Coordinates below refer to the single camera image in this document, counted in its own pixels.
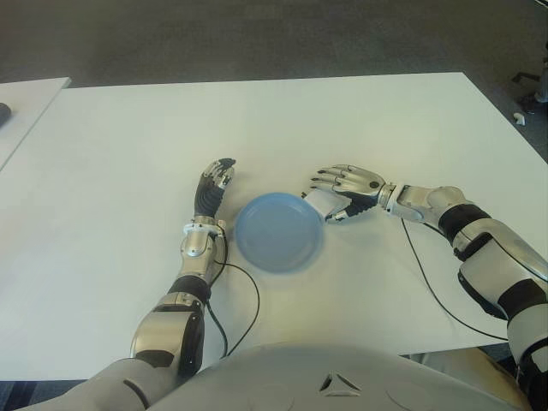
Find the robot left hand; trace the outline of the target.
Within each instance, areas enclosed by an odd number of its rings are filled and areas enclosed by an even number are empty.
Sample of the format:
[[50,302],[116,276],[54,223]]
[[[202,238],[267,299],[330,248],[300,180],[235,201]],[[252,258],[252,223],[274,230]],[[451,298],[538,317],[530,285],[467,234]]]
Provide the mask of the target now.
[[214,218],[235,170],[233,158],[220,158],[201,173],[194,196],[194,215]]

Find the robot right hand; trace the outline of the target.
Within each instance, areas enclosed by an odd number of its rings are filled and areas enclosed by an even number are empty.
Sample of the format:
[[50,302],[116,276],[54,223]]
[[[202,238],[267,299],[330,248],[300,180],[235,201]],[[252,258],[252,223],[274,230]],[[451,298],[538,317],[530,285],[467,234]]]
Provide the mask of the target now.
[[311,178],[310,188],[349,199],[339,211],[331,211],[325,220],[341,222],[378,204],[385,180],[378,174],[349,164],[322,168]]

